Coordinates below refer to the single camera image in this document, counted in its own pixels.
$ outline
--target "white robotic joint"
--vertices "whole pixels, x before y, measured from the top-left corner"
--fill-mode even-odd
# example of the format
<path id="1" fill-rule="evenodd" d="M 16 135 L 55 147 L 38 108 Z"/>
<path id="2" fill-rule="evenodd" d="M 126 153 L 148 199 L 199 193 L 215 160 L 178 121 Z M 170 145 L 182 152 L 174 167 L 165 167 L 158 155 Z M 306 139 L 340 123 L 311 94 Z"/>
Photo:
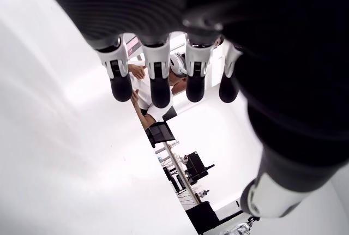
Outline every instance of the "white robotic joint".
<path id="1" fill-rule="evenodd" d="M 115 77 L 113 67 L 116 66 L 116 63 L 118 65 L 118 71 L 120 72 L 121 77 L 126 77 L 129 72 L 126 43 L 122 36 L 119 36 L 118 42 L 118 47 L 113 51 L 96 51 L 102 65 L 107 69 L 108 76 L 111 79 Z"/>
<path id="2" fill-rule="evenodd" d="M 161 74 L 163 79 L 169 76 L 170 71 L 170 41 L 167 38 L 166 43 L 159 47 L 149 47 L 142 44 L 146 66 L 148 67 L 149 77 L 155 79 L 155 67 L 161 65 Z"/>
<path id="3" fill-rule="evenodd" d="M 227 78 L 230 78 L 231 75 L 233 75 L 235 62 L 241 55 L 242 53 L 235 49 L 234 45 L 230 43 L 224 64 L 224 73 Z"/>
<path id="4" fill-rule="evenodd" d="M 191 43 L 189 39 L 186 40 L 185 61 L 188 76 L 193 77 L 194 66 L 196 62 L 201 63 L 200 76 L 204 77 L 206 75 L 207 66 L 212 54 L 212 50 L 213 45 L 202 47 L 200 45 Z"/>

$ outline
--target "metal pole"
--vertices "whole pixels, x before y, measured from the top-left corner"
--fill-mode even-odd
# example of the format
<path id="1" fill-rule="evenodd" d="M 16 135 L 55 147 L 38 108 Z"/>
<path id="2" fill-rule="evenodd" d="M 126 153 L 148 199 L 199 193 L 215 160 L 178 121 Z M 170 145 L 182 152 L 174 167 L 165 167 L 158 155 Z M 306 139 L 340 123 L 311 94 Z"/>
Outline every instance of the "metal pole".
<path id="1" fill-rule="evenodd" d="M 191 186 L 189 184 L 189 181 L 188 179 L 186 178 L 184 172 L 182 171 L 180 165 L 178 164 L 178 161 L 176 160 L 176 158 L 173 156 L 173 153 L 172 153 L 172 150 L 171 150 L 171 147 L 170 145 L 167 144 L 167 142 L 163 142 L 164 144 L 164 147 L 165 149 L 167 150 L 171 160 L 172 160 L 172 163 L 173 165 L 175 166 L 180 178 L 182 179 L 183 183 L 184 183 L 184 186 L 186 188 L 186 190 L 188 191 L 190 197 L 192 198 L 193 202 L 194 202 L 194 205 L 199 205 L 199 201 L 197 199 L 197 197 L 195 196 L 193 190 L 191 189 Z"/>

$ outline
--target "white headset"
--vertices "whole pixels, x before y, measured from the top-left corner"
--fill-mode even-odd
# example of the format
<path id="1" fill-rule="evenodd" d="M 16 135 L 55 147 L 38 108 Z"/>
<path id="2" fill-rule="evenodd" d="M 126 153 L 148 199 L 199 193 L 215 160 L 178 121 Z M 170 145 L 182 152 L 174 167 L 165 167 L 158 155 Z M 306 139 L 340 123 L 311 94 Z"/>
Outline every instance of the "white headset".
<path id="1" fill-rule="evenodd" d="M 180 53 L 170 55 L 170 67 L 177 77 L 186 77 L 185 58 Z"/>

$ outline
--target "robotic finger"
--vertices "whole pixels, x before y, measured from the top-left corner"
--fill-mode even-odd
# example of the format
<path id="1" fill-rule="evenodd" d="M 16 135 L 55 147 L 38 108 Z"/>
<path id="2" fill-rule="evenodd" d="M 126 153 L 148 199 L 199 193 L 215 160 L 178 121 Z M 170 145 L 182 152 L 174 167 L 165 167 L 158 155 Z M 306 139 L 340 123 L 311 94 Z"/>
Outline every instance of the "robotic finger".
<path id="1" fill-rule="evenodd" d="M 151 78 L 152 101 L 158 108 L 165 108 L 170 103 L 170 42 L 168 34 L 164 37 L 165 39 L 160 43 L 145 44 L 142 42 L 143 53 Z"/>
<path id="2" fill-rule="evenodd" d="M 102 65 L 107 69 L 113 96 L 118 101 L 128 101 L 132 85 L 127 64 L 126 43 L 120 35 L 114 45 L 96 50 Z"/>
<path id="3" fill-rule="evenodd" d="M 186 42 L 186 96 L 194 103 L 200 101 L 204 94 L 205 76 L 207 65 L 212 54 L 212 49 L 216 37 L 205 44 L 192 40 L 191 34 L 188 34 Z"/>
<path id="4" fill-rule="evenodd" d="M 233 44 L 229 45 L 225 58 L 224 72 L 219 86 L 219 97 L 225 103 L 231 103 L 239 93 L 239 86 L 234 74 L 234 65 L 242 53 L 235 49 Z"/>

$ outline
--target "white t-shirt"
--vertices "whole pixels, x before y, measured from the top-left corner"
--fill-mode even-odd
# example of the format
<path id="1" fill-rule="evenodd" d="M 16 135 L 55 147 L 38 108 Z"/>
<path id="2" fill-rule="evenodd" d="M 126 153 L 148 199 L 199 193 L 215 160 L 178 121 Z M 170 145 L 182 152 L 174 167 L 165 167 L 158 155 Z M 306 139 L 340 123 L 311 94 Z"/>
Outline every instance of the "white t-shirt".
<path id="1" fill-rule="evenodd" d="M 137 63 L 132 63 L 132 64 L 144 65 L 144 62 L 139 61 Z M 165 113 L 169 111 L 169 109 L 173 104 L 173 95 L 171 91 L 173 87 L 170 87 L 170 97 L 171 97 L 170 103 L 165 108 L 162 108 L 162 109 L 155 107 L 151 97 L 151 79 L 149 77 L 148 68 L 144 69 L 144 72 L 146 75 L 141 80 L 138 80 L 135 76 L 133 76 L 132 73 L 130 73 L 132 89 L 134 91 L 137 89 L 139 90 L 138 91 L 139 107 L 143 110 L 148 110 L 147 114 L 151 115 L 155 119 L 155 121 L 158 122 L 163 118 L 163 115 L 165 115 Z"/>

